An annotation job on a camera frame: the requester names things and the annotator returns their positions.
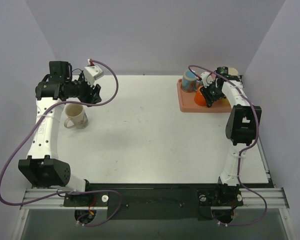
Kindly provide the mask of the cream floral mug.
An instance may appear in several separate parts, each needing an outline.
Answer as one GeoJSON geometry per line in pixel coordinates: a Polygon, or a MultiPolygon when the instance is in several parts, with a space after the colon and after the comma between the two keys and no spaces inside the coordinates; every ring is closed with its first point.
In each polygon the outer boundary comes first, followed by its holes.
{"type": "Polygon", "coordinates": [[[81,104],[68,104],[65,107],[65,115],[67,116],[67,119],[64,121],[63,125],[67,129],[84,129],[89,125],[85,109],[81,104]]]}

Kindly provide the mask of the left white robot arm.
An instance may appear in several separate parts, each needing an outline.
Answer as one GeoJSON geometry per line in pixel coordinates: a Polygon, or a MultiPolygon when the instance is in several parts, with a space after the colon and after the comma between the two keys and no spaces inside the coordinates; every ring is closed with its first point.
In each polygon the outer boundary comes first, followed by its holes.
{"type": "Polygon", "coordinates": [[[18,162],[18,169],[34,187],[76,192],[75,200],[82,206],[92,202],[93,193],[86,189],[87,181],[76,177],[70,165],[59,158],[60,119],[64,101],[69,98],[86,104],[101,102],[101,86],[95,81],[103,74],[99,66],[91,63],[73,80],[69,62],[49,62],[49,73],[35,88],[37,115],[33,140],[27,157],[18,162]]]}

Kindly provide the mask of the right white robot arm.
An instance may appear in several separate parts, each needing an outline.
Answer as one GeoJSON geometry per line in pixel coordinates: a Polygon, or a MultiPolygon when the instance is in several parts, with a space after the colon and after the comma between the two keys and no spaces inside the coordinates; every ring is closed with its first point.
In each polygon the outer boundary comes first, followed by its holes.
{"type": "Polygon", "coordinates": [[[244,93],[241,77],[230,74],[228,67],[217,67],[213,72],[206,70],[200,78],[203,86],[199,92],[205,99],[206,107],[210,108],[222,99],[230,104],[231,112],[225,126],[229,150],[219,178],[224,185],[237,186],[246,152],[257,144],[259,138],[262,109],[251,103],[244,93]]]}

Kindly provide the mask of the orange mug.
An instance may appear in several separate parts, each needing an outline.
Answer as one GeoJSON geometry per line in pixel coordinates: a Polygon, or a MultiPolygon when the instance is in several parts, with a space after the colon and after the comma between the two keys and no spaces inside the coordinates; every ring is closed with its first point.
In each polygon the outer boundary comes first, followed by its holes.
{"type": "Polygon", "coordinates": [[[194,95],[194,102],[200,106],[200,107],[205,107],[207,105],[206,103],[206,99],[205,97],[203,96],[203,94],[201,93],[201,88],[203,86],[199,86],[195,95],[194,95]]]}

